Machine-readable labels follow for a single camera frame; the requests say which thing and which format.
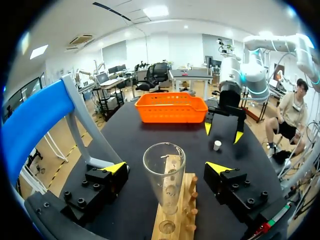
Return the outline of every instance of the ceiling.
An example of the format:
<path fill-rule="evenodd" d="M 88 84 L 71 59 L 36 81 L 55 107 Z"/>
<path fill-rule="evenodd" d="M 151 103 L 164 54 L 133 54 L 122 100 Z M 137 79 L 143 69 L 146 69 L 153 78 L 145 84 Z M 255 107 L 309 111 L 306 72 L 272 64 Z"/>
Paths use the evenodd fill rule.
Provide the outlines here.
<path fill-rule="evenodd" d="M 29 47 L 24 55 L 17 53 L 8 84 L 15 86 L 26 76 L 32 75 L 48 58 L 75 54 L 66 53 L 65 50 L 68 43 L 80 34 L 94 35 L 96 41 L 81 50 L 90 52 L 99 48 L 99 42 L 107 46 L 157 32 L 230 37 L 226 31 L 231 30 L 232 37 L 241 41 L 245 36 L 257 35 L 260 31 L 271 31 L 274 35 L 292 35 L 298 31 L 297 20 L 289 17 L 283 5 L 272 0 L 96 1 L 131 21 L 93 5 L 94 0 L 60 0 L 29 31 Z M 166 5 L 169 15 L 149 19 L 142 11 L 157 5 Z M 43 55 L 30 60 L 33 49 L 47 44 L 49 47 Z"/>

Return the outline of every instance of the screw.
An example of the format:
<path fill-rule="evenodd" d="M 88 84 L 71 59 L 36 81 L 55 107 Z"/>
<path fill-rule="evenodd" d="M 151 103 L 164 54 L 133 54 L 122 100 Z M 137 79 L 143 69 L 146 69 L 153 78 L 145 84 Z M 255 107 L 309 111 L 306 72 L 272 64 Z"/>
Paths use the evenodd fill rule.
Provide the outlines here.
<path fill-rule="evenodd" d="M 248 198 L 247 200 L 246 200 L 246 205 L 248 206 L 248 207 L 252 207 L 254 204 L 255 204 L 255 200 L 253 199 L 253 198 Z"/>
<path fill-rule="evenodd" d="M 238 185 L 238 184 L 236 184 L 236 183 L 234 183 L 234 184 L 232 184 L 232 188 L 233 188 L 234 190 L 236 190 L 236 189 L 238 189 L 238 188 L 239 188 L 239 185 Z"/>
<path fill-rule="evenodd" d="M 63 196 L 64 196 L 65 199 L 70 199 L 71 198 L 71 192 L 64 191 Z"/>
<path fill-rule="evenodd" d="M 88 185 L 88 181 L 87 180 L 83 180 L 82 181 L 82 186 L 87 186 Z"/>
<path fill-rule="evenodd" d="M 93 184 L 93 189 L 98 191 L 100 189 L 100 184 L 98 183 Z"/>
<path fill-rule="evenodd" d="M 245 180 L 245 181 L 244 181 L 244 186 L 245 186 L 245 187 L 250 186 L 250 181 L 249 181 L 249 180 Z"/>
<path fill-rule="evenodd" d="M 80 206 L 80 207 L 84 207 L 85 205 L 86 205 L 87 203 L 86 203 L 86 200 L 84 199 L 84 198 L 78 198 L 78 205 Z"/>
<path fill-rule="evenodd" d="M 267 191 L 261 192 L 260 197 L 261 197 L 262 199 L 266 199 L 266 198 L 268 197 L 268 192 L 267 192 Z"/>

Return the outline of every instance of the wall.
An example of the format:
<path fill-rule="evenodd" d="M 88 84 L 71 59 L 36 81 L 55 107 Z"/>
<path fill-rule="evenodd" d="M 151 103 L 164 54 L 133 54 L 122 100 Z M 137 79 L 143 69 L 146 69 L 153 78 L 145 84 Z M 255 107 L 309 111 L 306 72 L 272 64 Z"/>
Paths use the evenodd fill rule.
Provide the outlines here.
<path fill-rule="evenodd" d="M 148 62 L 146 39 L 136 38 L 126 41 L 126 67 L 133 70 L 137 64 Z"/>
<path fill-rule="evenodd" d="M 46 81 L 51 84 L 57 81 L 61 76 L 71 72 L 75 75 L 77 69 L 93 73 L 97 64 L 103 62 L 101 50 L 91 53 L 65 53 L 60 57 L 52 57 L 45 61 L 46 63 Z M 89 80 L 89 76 L 81 74 L 81 79 Z"/>
<path fill-rule="evenodd" d="M 201 34 L 157 33 L 126 41 L 126 66 L 133 69 L 141 61 L 159 63 L 173 62 L 178 68 L 192 64 L 201 66 L 204 62 Z"/>
<path fill-rule="evenodd" d="M 126 41 L 102 48 L 102 57 L 107 69 L 125 64 L 127 61 Z"/>
<path fill-rule="evenodd" d="M 174 69 L 187 64 L 200 67 L 204 62 L 202 34 L 170 34 L 169 53 Z"/>
<path fill-rule="evenodd" d="M 202 34 L 202 45 L 203 45 L 203 57 L 204 56 L 212 56 L 213 60 L 222 61 L 224 57 L 219 52 L 220 45 L 218 44 L 217 40 L 222 39 L 223 41 L 228 41 L 227 44 L 233 44 L 232 39 L 209 35 L 209 34 Z M 234 41 L 234 52 L 237 57 L 242 59 L 244 54 L 244 44 L 239 41 Z"/>

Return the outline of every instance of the small white cup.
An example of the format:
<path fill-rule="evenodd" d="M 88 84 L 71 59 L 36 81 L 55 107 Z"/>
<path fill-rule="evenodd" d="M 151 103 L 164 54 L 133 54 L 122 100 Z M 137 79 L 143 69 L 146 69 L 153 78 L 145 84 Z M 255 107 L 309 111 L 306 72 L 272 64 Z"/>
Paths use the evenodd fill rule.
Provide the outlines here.
<path fill-rule="evenodd" d="M 214 141 L 214 146 L 213 146 L 213 150 L 218 151 L 219 148 L 221 146 L 221 142 L 220 141 Z"/>

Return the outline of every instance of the black shorts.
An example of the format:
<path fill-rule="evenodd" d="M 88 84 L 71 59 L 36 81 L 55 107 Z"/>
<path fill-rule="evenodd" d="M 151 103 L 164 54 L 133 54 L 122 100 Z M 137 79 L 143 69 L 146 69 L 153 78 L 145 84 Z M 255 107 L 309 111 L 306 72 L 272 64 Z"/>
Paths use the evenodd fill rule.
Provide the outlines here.
<path fill-rule="evenodd" d="M 279 132 L 277 132 L 278 129 L 273 129 L 274 134 L 281 134 L 286 139 L 289 139 L 289 141 L 296 135 L 296 128 L 294 126 L 290 126 L 288 123 L 286 123 L 286 121 L 284 121 L 281 124 L 278 122 L 278 124 L 279 124 Z"/>

